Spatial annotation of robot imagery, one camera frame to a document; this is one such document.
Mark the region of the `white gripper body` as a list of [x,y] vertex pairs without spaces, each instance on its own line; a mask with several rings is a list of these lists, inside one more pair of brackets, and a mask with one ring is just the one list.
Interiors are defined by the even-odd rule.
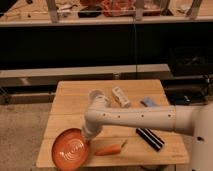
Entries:
[[100,133],[100,126],[96,123],[84,121],[82,134],[86,141],[90,141]]

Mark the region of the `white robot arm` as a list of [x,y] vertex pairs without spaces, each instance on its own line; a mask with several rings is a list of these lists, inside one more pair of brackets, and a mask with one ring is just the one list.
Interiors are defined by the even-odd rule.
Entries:
[[112,108],[104,95],[94,97],[84,114],[83,136],[92,140],[103,125],[148,128],[193,137],[189,171],[213,170],[213,103],[201,106]]

